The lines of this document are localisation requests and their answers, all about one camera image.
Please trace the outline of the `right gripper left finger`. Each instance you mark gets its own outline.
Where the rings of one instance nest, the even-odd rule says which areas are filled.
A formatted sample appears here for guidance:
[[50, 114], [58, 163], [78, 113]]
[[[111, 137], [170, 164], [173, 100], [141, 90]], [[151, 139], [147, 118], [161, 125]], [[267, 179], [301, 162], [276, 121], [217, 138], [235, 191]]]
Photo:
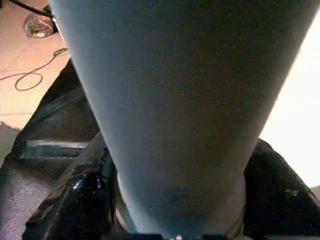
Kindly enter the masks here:
[[24, 240], [99, 240], [114, 225], [115, 166], [101, 133], [25, 224]]

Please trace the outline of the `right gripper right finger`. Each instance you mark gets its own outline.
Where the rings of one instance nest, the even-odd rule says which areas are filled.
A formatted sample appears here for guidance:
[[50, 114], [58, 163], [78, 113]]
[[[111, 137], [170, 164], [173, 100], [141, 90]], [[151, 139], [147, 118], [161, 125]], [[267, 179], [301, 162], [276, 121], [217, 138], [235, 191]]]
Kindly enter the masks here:
[[320, 235], [320, 201], [285, 159], [260, 139], [244, 171], [244, 235]]

